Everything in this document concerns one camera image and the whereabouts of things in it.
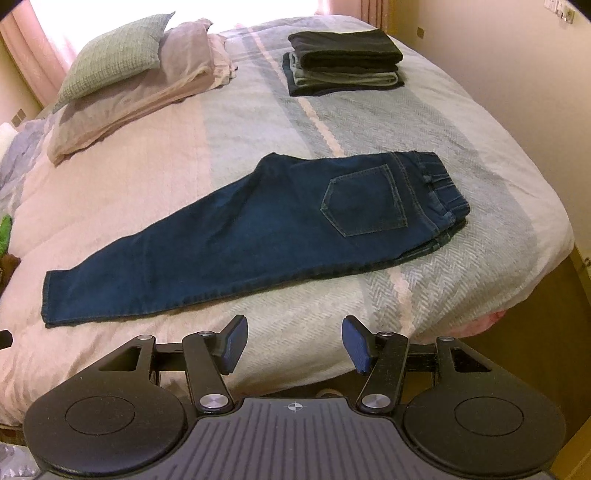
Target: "wall switch plate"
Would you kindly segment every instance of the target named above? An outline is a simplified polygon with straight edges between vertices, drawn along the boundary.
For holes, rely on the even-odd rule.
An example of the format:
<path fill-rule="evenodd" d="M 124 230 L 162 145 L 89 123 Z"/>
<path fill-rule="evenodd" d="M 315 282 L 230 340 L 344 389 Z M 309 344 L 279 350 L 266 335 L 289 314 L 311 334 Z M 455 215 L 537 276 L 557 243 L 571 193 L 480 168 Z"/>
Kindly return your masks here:
<path fill-rule="evenodd" d="M 566 0 L 557 0 L 558 6 L 556 15 L 558 15 L 566 23 L 571 24 L 574 20 L 574 8 Z"/>
<path fill-rule="evenodd" d="M 544 0 L 544 6 L 555 14 L 558 10 L 558 0 Z"/>

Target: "light switch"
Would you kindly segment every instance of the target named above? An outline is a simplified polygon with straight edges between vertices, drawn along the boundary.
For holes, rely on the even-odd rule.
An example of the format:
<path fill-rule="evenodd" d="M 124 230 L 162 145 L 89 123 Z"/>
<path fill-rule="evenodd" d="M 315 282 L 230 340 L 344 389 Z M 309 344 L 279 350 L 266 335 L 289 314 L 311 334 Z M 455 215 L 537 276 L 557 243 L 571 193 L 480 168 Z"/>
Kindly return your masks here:
<path fill-rule="evenodd" d="M 557 0 L 558 6 L 556 14 L 566 23 L 572 23 L 574 20 L 574 8 L 566 0 Z"/>

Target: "stack of folded clothes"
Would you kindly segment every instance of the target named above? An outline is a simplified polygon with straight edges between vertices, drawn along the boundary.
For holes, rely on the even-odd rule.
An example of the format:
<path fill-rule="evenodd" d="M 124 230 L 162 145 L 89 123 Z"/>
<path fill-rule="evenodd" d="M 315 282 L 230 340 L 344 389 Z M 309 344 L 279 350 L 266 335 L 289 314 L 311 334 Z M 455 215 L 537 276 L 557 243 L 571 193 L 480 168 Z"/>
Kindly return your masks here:
<path fill-rule="evenodd" d="M 390 90 L 404 85 L 397 73 L 402 52 L 381 30 L 304 31 L 287 39 L 294 49 L 283 55 L 290 96 Z"/>

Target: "metal screw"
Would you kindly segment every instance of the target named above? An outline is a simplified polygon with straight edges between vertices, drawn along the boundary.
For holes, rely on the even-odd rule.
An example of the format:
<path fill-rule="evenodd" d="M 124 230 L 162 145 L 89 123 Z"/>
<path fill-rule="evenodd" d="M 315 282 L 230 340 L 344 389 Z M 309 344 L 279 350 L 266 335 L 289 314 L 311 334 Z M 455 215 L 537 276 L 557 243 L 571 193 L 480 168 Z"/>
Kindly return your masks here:
<path fill-rule="evenodd" d="M 210 393 L 199 399 L 199 403 L 208 410 L 219 410 L 224 408 L 230 400 L 227 396 L 219 393 Z"/>
<path fill-rule="evenodd" d="M 384 408 L 390 405 L 390 399 L 381 393 L 371 393 L 361 399 L 361 403 L 367 408 Z"/>

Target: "pink curtain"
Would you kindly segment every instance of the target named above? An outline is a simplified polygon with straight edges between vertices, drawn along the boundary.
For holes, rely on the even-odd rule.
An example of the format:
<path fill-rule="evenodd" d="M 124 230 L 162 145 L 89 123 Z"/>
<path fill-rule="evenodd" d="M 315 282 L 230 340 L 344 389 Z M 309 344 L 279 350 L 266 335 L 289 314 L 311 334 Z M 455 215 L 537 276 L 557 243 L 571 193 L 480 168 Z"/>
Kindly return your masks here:
<path fill-rule="evenodd" d="M 388 0 L 361 0 L 361 20 L 376 28 L 388 29 Z"/>
<path fill-rule="evenodd" d="M 0 34 L 39 103 L 52 104 L 76 53 L 68 47 L 56 51 L 30 0 L 23 0 L 0 22 Z"/>
<path fill-rule="evenodd" d="M 317 14 L 349 15 L 387 31 L 388 5 L 388 0 L 318 0 Z"/>

